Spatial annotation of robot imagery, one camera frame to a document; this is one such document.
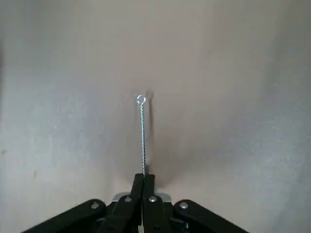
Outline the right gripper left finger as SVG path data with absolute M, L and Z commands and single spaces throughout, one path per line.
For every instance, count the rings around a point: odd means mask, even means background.
M 124 233 L 140 203 L 143 174 L 136 174 L 131 192 L 106 205 L 90 199 L 27 230 L 26 233 Z

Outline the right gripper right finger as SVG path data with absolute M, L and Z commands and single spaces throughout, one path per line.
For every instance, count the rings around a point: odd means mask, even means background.
M 191 200 L 175 204 L 155 193 L 155 175 L 143 186 L 145 233 L 242 233 L 243 229 Z

